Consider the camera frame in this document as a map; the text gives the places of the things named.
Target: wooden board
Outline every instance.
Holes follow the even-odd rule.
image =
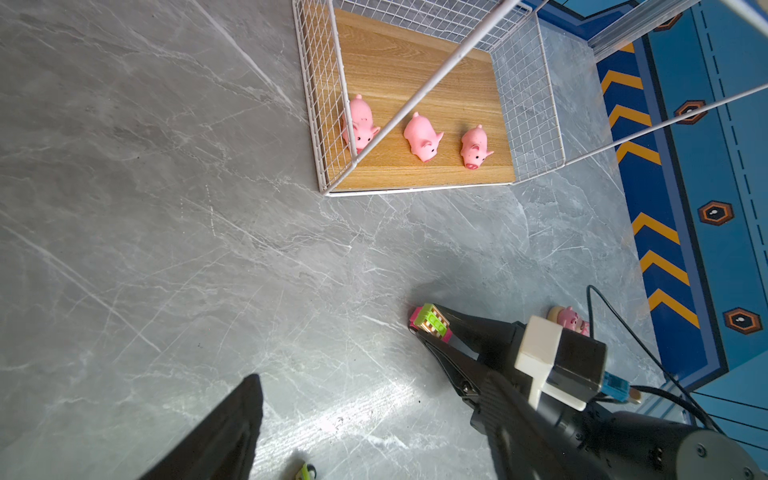
[[[453,52],[456,44],[336,10],[350,97],[361,94],[383,127]],[[515,169],[491,55],[473,50],[415,109],[445,132],[438,154],[422,163],[402,136],[411,115],[368,154],[335,191],[498,184]],[[494,154],[477,170],[464,167],[462,135],[482,124]]]

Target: hexagon decoration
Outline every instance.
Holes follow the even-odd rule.
[[[733,217],[733,205],[727,202],[712,200],[699,209],[699,220],[709,225],[719,226]]]
[[[670,28],[674,27],[674,24],[677,23],[678,20],[680,20],[683,17],[683,13],[678,13],[674,17],[670,18],[663,24],[659,25],[658,27],[654,28],[654,31],[665,31],[669,30]]]
[[[763,329],[763,322],[760,320],[760,315],[745,310],[743,308],[735,308],[724,313],[725,325],[734,329],[744,335],[759,332]]]
[[[684,104],[682,104],[677,110],[674,111],[675,117],[680,117],[682,114],[686,114],[690,111],[694,111],[698,108],[702,108],[707,103],[704,100],[688,100]],[[693,125],[702,118],[704,118],[704,115],[708,114],[709,111],[703,111],[698,115],[694,115],[693,117],[685,118],[684,120],[678,121],[678,124],[680,125]]]

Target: gray marble surface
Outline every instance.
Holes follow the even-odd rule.
[[[597,72],[545,35],[573,156],[610,138]],[[253,478],[494,478],[414,306],[526,320],[594,283],[654,342],[611,155],[322,198],[289,2],[0,0],[0,65],[0,478],[136,478],[251,372]]]

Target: wire mesh panel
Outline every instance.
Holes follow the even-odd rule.
[[[498,0],[334,0],[348,12],[459,43],[498,4]],[[491,51],[531,9],[514,8],[475,47]]]
[[[342,138],[346,85],[333,10],[326,0],[294,0],[293,16],[304,77],[306,104],[320,191],[351,168],[353,158]]]
[[[516,181],[530,180],[565,162],[560,123],[538,17],[491,52]]]

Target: pig figurine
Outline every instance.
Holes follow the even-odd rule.
[[[483,160],[493,151],[488,151],[488,135],[482,129],[482,125],[472,128],[462,137],[462,157],[464,166],[469,170],[480,168]]]
[[[355,148],[357,148],[357,153],[360,153],[362,149],[366,147],[368,142],[371,141],[373,135],[378,134],[379,130],[382,128],[373,126],[373,113],[371,112],[371,107],[369,107],[366,101],[362,99],[362,95],[355,95],[355,97],[349,101],[349,109],[352,112],[352,129],[355,132]],[[343,116],[341,136],[348,144],[349,133],[346,129],[346,118]]]
[[[553,307],[549,311],[547,318],[555,322],[564,329],[573,330],[581,335],[589,336],[589,322],[584,321],[572,306],[563,308],[561,306]]]
[[[411,153],[422,162],[428,162],[437,155],[437,146],[444,133],[436,134],[427,117],[422,117],[417,111],[413,113],[413,118],[408,122],[402,136],[411,144]]]

